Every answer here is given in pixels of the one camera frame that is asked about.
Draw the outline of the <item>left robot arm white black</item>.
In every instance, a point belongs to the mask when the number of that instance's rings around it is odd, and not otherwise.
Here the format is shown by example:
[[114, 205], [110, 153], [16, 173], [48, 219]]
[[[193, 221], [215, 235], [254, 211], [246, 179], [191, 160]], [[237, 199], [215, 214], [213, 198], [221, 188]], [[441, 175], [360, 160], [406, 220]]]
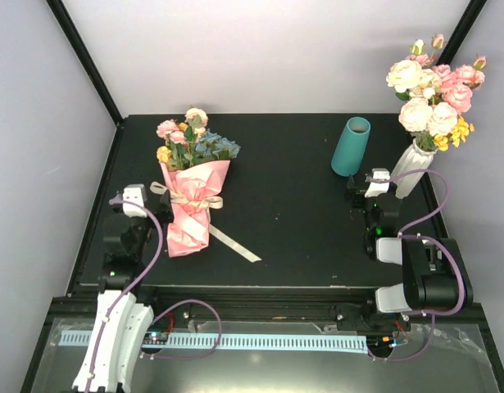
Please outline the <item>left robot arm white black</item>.
[[110, 201], [114, 213], [103, 225], [97, 312], [73, 392], [130, 392], [146, 331], [164, 320], [165, 306], [140, 290], [163, 251], [163, 228], [174, 218], [170, 192], [159, 197], [151, 210], [144, 187], [132, 185]]

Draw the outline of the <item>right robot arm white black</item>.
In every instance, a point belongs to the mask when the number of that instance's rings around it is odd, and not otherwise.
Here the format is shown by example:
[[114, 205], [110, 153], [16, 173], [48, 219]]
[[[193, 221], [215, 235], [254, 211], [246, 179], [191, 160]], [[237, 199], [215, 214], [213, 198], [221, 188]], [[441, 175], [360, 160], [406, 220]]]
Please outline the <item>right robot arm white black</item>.
[[397, 182], [413, 174], [442, 177], [431, 169], [399, 175], [373, 169], [364, 186], [352, 175], [347, 180], [345, 197], [352, 207], [362, 210], [365, 220], [365, 253], [372, 260], [395, 264], [402, 270], [400, 283], [376, 289], [375, 301], [362, 309], [363, 323], [372, 330], [382, 329], [392, 314], [451, 316], [474, 303], [473, 287], [456, 240], [406, 232], [439, 214], [444, 204], [398, 227], [402, 199], [397, 197]]

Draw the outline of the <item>cream ribbon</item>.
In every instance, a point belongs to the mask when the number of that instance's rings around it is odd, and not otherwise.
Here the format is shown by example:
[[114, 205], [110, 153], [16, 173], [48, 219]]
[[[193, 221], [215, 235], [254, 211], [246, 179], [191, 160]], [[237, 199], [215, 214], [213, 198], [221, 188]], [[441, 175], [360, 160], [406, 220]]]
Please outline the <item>cream ribbon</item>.
[[180, 195], [179, 193], [176, 193], [169, 189], [167, 186], [159, 183], [159, 182], [152, 182], [150, 185], [150, 191], [152, 193], [155, 193], [157, 195], [164, 195], [166, 192], [170, 193], [170, 202], [183, 205], [183, 206], [194, 206], [196, 208], [204, 209], [207, 212], [207, 218], [208, 218], [208, 223], [209, 223], [209, 233], [221, 241], [223, 244], [225, 244], [228, 248], [231, 248], [238, 254], [240, 254], [243, 258], [248, 260], [251, 263], [255, 263], [258, 261], [261, 261], [261, 258], [252, 253], [250, 250], [236, 242], [234, 239], [231, 237], [227, 236], [223, 232], [221, 232], [218, 228], [213, 226], [211, 224], [211, 214], [210, 214], [210, 209], [221, 209], [224, 205], [223, 198], [220, 196], [208, 196], [206, 198], [203, 198], [201, 200], [194, 200], [190, 201], [189, 199], [185, 198], [184, 196]]

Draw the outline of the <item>artificial flower bunch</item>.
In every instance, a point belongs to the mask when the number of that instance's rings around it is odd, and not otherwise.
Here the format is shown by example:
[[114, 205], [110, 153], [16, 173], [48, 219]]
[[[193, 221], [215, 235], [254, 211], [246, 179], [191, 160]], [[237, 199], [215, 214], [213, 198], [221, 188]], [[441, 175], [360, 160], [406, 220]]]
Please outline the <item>artificial flower bunch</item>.
[[208, 115], [191, 106], [183, 121], [165, 120], [156, 134], [163, 143], [157, 148], [157, 160], [170, 171], [184, 170], [214, 160], [232, 160], [241, 147], [208, 128]]

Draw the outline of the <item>pink wrapping paper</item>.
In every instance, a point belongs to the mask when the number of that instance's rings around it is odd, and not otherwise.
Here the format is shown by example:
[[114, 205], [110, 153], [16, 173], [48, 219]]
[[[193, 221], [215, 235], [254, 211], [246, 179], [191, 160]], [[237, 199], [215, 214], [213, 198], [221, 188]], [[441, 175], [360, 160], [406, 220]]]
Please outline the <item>pink wrapping paper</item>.
[[[229, 160], [214, 160], [189, 169], [170, 171], [163, 164], [165, 186], [190, 201], [220, 196], [229, 169]], [[194, 206], [171, 203], [174, 221], [167, 228], [167, 250], [170, 257], [199, 252], [209, 246], [207, 212]]]

